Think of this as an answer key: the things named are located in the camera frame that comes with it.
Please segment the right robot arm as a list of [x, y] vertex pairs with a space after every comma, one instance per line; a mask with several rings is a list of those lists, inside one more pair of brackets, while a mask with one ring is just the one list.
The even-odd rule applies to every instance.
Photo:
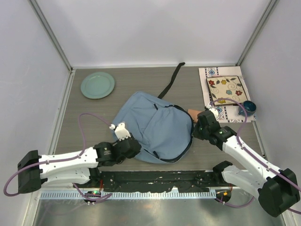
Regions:
[[242, 171], [228, 161], [221, 162], [212, 174], [216, 185], [238, 186], [257, 199], [272, 217], [281, 215], [300, 201], [301, 189], [295, 173], [290, 169], [282, 170], [261, 157], [233, 129], [221, 127], [212, 111], [198, 114], [193, 136], [209, 141], [246, 168]]

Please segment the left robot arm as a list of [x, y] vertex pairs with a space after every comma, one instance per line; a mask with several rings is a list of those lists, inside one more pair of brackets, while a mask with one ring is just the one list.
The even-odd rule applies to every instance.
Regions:
[[29, 151], [18, 163], [18, 192], [27, 194], [53, 184], [99, 185], [98, 168], [113, 166], [131, 159], [141, 150], [139, 142], [129, 137], [114, 143], [100, 142], [84, 151], [58, 155], [40, 155]]

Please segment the light blue backpack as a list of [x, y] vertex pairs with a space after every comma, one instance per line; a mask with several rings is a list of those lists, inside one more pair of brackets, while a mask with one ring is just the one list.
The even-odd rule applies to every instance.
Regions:
[[112, 121], [125, 123], [126, 129], [141, 145], [136, 159], [154, 164], [175, 163], [192, 144], [194, 122], [180, 106], [163, 98], [170, 90], [180, 68], [179, 63], [169, 84], [158, 97], [138, 91], [121, 107]]

